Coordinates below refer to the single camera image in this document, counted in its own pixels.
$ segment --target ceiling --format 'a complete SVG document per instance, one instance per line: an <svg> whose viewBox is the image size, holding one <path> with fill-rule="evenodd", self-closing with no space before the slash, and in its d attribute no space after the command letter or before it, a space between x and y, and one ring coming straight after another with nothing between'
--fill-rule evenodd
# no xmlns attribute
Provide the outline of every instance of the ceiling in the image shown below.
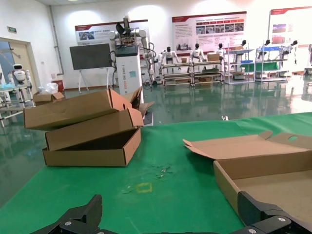
<svg viewBox="0 0 312 234"><path fill-rule="evenodd" d="M72 4L86 4L93 2L104 2L104 1L113 1L113 0L77 0L77 1L69 1L69 0L37 0L45 5L72 5Z"/></svg>

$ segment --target exit sign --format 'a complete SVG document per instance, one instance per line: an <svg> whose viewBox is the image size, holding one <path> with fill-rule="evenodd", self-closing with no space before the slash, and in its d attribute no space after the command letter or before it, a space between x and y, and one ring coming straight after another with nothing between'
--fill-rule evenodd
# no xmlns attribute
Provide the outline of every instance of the exit sign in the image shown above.
<svg viewBox="0 0 312 234"><path fill-rule="evenodd" d="M10 33L18 33L17 30L16 30L16 28L9 27L9 26L7 26L7 28L8 28L8 31L9 31Z"/></svg>

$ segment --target screw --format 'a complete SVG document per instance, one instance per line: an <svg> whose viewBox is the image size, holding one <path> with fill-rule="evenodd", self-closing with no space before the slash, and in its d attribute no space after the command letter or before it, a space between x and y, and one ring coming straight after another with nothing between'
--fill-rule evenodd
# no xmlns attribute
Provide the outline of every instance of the screw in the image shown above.
<svg viewBox="0 0 312 234"><path fill-rule="evenodd" d="M248 231L251 233L251 234L256 234L257 231L255 229L248 229Z"/></svg>

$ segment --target green table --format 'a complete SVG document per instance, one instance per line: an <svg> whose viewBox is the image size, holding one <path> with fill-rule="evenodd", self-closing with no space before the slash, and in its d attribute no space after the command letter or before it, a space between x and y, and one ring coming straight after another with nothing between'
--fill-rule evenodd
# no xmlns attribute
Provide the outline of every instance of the green table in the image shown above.
<svg viewBox="0 0 312 234"><path fill-rule="evenodd" d="M0 233L35 231L94 194L103 196L100 227L117 233L232 232L243 225L215 182L213 161L191 153L182 139L268 129L311 135L311 120L312 113L304 113L143 128L142 143L126 168L42 169L1 208Z"/></svg>

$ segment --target cardboard box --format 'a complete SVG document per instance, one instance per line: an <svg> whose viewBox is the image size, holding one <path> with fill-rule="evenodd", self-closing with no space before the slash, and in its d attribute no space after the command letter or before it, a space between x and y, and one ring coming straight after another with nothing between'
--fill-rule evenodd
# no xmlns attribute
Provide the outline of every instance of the cardboard box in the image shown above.
<svg viewBox="0 0 312 234"><path fill-rule="evenodd" d="M134 129L77 146L72 150L43 149L47 166L126 166L141 142L141 130Z"/></svg>
<svg viewBox="0 0 312 234"><path fill-rule="evenodd" d="M220 61L219 54L207 54L207 61Z"/></svg>
<svg viewBox="0 0 312 234"><path fill-rule="evenodd" d="M26 129L53 130L131 108L124 97L103 90L24 110Z"/></svg>
<svg viewBox="0 0 312 234"><path fill-rule="evenodd" d="M55 94L40 94L35 93L33 96L33 101L35 102L36 106L45 105L47 103L56 102L62 100L64 95L60 92Z"/></svg>
<svg viewBox="0 0 312 234"><path fill-rule="evenodd" d="M275 204L291 216L312 222L312 137L271 131L197 142L193 152L216 159L216 181L238 213L237 193Z"/></svg>
<svg viewBox="0 0 312 234"><path fill-rule="evenodd" d="M131 104L132 108L139 110L142 113L142 117L145 116L147 110L155 104L154 101L148 102L148 103L141 103L141 92L142 92L142 86L140 86L137 90L135 90L133 93L122 95L124 98L126 98Z"/></svg>
<svg viewBox="0 0 312 234"><path fill-rule="evenodd" d="M47 149L66 149L143 125L141 112L129 108L45 133Z"/></svg>
<svg viewBox="0 0 312 234"><path fill-rule="evenodd" d="M243 50L243 49L244 49L244 47L241 45L233 47L233 50Z"/></svg>

